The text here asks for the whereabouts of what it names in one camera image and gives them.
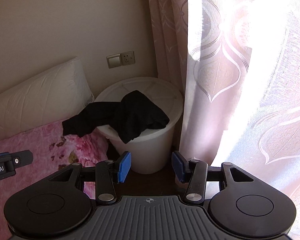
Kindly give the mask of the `wall power socket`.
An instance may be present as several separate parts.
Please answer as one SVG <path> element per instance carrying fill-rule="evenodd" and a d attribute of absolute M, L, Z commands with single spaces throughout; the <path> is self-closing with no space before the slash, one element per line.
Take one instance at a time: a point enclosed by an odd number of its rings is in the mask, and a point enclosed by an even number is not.
<path fill-rule="evenodd" d="M 123 66 L 135 64 L 134 51 L 128 51 L 120 54 Z"/>

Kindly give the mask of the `white pillow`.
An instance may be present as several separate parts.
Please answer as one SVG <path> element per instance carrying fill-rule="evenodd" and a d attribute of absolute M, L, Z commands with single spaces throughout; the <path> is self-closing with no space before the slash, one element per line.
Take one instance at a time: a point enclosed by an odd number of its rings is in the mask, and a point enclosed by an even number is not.
<path fill-rule="evenodd" d="M 54 66 L 0 94 L 0 140 L 70 118 L 93 100 L 80 58 Z"/>

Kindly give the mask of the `wall light switch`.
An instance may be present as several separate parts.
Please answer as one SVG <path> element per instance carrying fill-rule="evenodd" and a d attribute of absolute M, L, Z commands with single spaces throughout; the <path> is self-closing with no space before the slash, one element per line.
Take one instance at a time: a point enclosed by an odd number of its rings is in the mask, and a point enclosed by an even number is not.
<path fill-rule="evenodd" d="M 122 66 L 121 62 L 121 55 L 120 54 L 114 54 L 107 56 L 107 63 L 109 68 L 115 68 Z"/>

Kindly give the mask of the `white plastic bucket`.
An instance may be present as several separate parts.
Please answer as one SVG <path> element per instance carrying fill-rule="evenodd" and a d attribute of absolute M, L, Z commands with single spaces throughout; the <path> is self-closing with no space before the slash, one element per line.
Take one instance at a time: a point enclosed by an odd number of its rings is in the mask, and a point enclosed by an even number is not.
<path fill-rule="evenodd" d="M 151 174 L 164 167 L 168 159 L 173 140 L 175 124 L 183 113 L 183 97 L 171 83 L 154 77 L 135 77 L 119 81 L 95 99 L 98 101 L 121 101 L 134 90 L 145 94 L 153 103 L 160 107 L 169 117 L 170 122 L 164 129 L 147 129 L 139 137 L 124 144 L 117 132 L 110 126 L 97 129 L 115 146 L 119 153 L 131 153 L 131 169 L 141 174 Z"/>

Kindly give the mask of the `pink floral bed blanket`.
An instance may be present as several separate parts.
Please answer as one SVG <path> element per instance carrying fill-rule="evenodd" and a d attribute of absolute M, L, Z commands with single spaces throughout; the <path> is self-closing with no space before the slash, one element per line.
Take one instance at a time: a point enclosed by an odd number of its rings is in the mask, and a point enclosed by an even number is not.
<path fill-rule="evenodd" d="M 33 154 L 32 164 L 17 169 L 15 176 L 0 181 L 0 239 L 11 236 L 4 217 L 4 205 L 11 195 L 71 163 L 95 166 L 106 160 L 107 149 L 108 143 L 98 130 L 81 138 L 63 135 L 61 121 L 0 140 L 0 153 L 29 150 Z"/>

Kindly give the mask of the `black trousers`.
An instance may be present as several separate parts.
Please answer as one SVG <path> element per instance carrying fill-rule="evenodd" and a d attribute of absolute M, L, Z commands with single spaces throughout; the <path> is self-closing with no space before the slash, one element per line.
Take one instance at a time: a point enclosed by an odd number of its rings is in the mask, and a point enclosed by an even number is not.
<path fill-rule="evenodd" d="M 146 129 L 163 129 L 169 117 L 147 96 L 135 90 L 120 102 L 93 102 L 79 114 L 62 122 L 63 135 L 92 133 L 98 126 L 109 125 L 125 144 L 140 136 Z"/>

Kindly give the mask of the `pink patterned curtain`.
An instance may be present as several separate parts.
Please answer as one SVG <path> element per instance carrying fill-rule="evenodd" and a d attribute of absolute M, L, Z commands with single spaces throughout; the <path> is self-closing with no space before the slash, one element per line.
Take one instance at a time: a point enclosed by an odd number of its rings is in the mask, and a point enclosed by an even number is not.
<path fill-rule="evenodd" d="M 158 76 L 185 96 L 179 151 L 284 192 L 300 239 L 300 0 L 149 0 Z"/>

